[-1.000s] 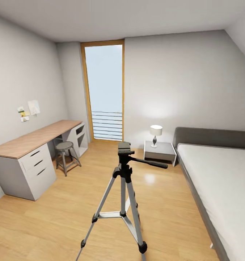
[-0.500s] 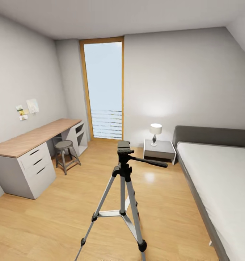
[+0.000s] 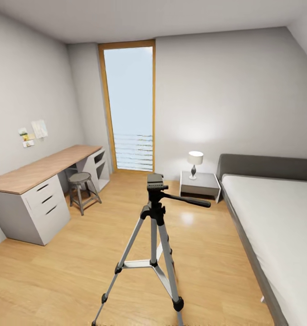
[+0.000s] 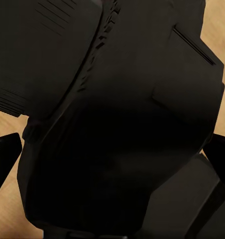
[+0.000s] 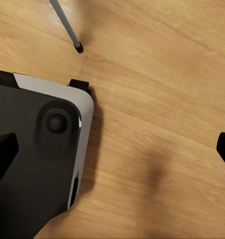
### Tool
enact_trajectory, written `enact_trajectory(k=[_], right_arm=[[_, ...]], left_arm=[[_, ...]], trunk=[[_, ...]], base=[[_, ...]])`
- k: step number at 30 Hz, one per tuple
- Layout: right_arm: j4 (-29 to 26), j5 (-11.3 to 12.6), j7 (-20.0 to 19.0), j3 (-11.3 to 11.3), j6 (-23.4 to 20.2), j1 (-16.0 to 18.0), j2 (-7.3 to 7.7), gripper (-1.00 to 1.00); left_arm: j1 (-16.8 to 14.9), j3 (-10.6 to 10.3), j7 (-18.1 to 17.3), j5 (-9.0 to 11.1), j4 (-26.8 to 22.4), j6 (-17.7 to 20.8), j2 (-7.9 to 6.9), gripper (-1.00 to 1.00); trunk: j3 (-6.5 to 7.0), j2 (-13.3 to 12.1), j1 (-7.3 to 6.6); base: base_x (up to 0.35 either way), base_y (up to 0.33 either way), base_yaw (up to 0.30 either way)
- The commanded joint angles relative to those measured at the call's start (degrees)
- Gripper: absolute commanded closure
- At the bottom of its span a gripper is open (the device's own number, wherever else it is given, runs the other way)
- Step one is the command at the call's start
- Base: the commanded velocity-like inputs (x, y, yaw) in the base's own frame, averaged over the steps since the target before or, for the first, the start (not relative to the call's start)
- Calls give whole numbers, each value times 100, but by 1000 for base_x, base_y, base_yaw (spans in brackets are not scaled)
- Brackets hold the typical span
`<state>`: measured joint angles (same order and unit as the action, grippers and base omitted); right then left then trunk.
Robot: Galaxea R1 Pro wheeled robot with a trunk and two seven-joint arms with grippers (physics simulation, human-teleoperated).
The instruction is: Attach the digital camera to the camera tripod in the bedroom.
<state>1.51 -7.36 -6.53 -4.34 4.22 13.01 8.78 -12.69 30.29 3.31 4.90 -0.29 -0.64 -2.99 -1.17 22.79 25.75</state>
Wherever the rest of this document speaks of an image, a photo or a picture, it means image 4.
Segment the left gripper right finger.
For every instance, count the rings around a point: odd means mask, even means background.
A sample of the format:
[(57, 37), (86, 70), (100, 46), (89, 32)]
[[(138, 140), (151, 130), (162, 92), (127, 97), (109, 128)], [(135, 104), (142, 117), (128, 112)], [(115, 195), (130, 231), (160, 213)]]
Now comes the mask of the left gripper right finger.
[(225, 186), (225, 136), (214, 134), (202, 150)]

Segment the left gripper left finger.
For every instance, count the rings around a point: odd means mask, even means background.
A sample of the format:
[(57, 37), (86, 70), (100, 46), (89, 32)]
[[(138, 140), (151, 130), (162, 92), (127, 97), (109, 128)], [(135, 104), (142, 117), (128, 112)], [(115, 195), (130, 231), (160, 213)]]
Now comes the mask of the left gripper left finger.
[(18, 132), (0, 137), (0, 188), (22, 152)]

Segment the digital camera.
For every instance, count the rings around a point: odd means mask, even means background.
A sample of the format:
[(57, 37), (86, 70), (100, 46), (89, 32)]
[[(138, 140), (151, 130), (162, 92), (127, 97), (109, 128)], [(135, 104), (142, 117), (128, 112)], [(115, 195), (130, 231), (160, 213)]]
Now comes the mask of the digital camera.
[(151, 193), (211, 142), (225, 84), (205, 7), (0, 0), (0, 111), (29, 116), (17, 182), (34, 226), (134, 235)]

